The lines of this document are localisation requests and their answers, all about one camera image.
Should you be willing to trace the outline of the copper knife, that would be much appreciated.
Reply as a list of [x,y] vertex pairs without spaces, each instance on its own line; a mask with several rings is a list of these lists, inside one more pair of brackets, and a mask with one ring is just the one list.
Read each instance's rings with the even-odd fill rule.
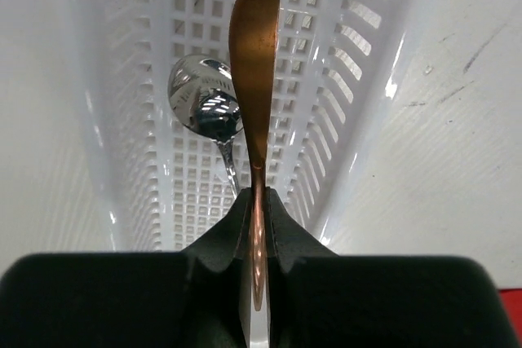
[[275,77],[280,0],[236,0],[228,50],[250,162],[250,250],[254,308],[262,309],[267,279],[264,224],[266,161]]

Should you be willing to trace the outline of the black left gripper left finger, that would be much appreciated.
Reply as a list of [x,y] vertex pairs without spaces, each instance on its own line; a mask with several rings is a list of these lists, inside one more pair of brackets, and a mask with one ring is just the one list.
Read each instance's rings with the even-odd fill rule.
[[246,347],[251,194],[179,252],[35,253],[1,279],[4,347]]

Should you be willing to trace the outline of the silver ornate spoon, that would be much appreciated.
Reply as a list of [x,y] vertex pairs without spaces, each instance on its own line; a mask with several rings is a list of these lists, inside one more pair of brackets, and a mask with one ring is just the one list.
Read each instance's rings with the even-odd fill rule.
[[195,134],[217,145],[232,194],[241,187],[233,160],[233,142],[243,130],[228,64],[208,55],[186,55],[172,67],[167,85],[170,109]]

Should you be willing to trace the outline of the red paper napkin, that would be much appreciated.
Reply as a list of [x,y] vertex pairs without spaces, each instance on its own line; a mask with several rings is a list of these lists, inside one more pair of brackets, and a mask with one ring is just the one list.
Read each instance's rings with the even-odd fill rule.
[[517,335],[522,331],[522,289],[503,289],[500,296]]

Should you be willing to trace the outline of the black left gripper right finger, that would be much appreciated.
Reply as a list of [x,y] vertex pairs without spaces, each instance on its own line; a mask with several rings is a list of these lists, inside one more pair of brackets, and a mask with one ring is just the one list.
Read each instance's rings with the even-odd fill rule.
[[265,206],[272,347],[517,347],[486,270],[453,256],[341,256]]

